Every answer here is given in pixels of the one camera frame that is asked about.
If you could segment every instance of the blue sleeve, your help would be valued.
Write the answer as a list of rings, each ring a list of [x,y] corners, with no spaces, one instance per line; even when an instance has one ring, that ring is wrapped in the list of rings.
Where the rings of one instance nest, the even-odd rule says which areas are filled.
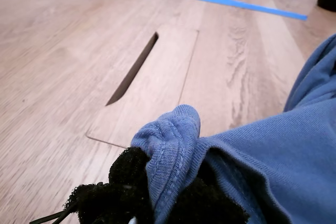
[[[132,146],[146,166],[155,223],[164,223],[203,161],[249,224],[332,224],[336,220],[336,37],[301,71],[285,111],[210,137],[188,105],[145,125]]]

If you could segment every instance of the fabric fold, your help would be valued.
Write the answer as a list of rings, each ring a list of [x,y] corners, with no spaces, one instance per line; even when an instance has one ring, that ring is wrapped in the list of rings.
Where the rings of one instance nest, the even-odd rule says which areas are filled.
[[[250,224],[332,224],[336,220],[336,36],[308,59],[284,113],[210,137],[180,105],[135,135],[150,157],[146,172],[155,223],[165,223],[179,193],[206,160],[221,190]]]

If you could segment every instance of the stitched seam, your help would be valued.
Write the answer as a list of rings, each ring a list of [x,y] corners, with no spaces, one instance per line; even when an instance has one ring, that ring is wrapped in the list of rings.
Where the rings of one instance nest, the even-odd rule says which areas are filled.
[[[159,128],[157,125],[155,125],[155,128],[159,131],[159,134],[160,134],[161,139],[163,139],[162,132],[161,132],[160,128]],[[153,171],[153,174],[152,174],[152,176],[151,176],[151,183],[150,183],[150,185],[152,184],[152,182],[153,182],[153,178],[154,178],[154,176],[155,176],[155,174],[156,174],[156,171],[157,171],[158,168],[159,168],[159,163],[160,163],[160,160],[161,160],[161,157],[162,157],[162,155],[163,155],[163,152],[164,152],[164,149],[165,149],[165,148],[166,148],[166,143],[165,143],[165,141],[163,140],[163,142],[162,142],[162,144],[161,144],[160,154],[158,155],[158,157],[157,157],[157,159],[156,159],[156,162],[155,162],[155,165],[154,165],[154,171]]]
[[[163,201],[161,201],[161,206],[163,205],[166,205],[167,201],[169,200],[169,197],[172,193],[172,190],[174,189],[175,187],[175,184],[176,184],[176,181],[177,181],[177,177],[178,175],[180,174],[180,171],[181,171],[181,168],[182,168],[182,164],[183,164],[183,160],[184,160],[184,155],[185,155],[185,147],[183,145],[183,139],[182,139],[182,135],[179,133],[179,131],[177,130],[176,126],[173,124],[173,122],[169,121],[169,123],[172,125],[172,127],[177,131],[178,133],[178,136],[175,135],[175,133],[173,132],[174,136],[177,137],[179,139],[179,143],[181,145],[181,158],[180,158],[180,162],[178,164],[178,168],[177,168],[177,172],[176,174],[174,175],[174,178],[173,178],[173,182],[171,183],[170,185],[170,188],[164,198]]]

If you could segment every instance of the blue shirt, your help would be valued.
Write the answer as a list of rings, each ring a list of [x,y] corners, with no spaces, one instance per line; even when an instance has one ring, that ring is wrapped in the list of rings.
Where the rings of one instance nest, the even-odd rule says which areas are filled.
[[[335,61],[334,35],[306,62],[282,114],[199,137],[197,112],[180,105],[140,129],[131,146],[151,158],[146,172],[155,223],[166,221],[203,161],[250,224],[336,223]]]

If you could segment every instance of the light wood surface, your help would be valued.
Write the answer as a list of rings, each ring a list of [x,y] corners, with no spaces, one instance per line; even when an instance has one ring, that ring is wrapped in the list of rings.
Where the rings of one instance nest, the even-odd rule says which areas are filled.
[[[128,147],[146,123],[179,103],[197,31],[161,26],[158,40],[120,100],[99,112],[87,136]]]
[[[0,0],[0,223],[57,212],[75,186],[107,181],[123,148],[88,129],[127,146],[178,103],[197,108],[202,135],[280,112],[336,16],[316,0],[241,1],[308,20],[195,0]],[[105,106],[155,32],[129,89]]]

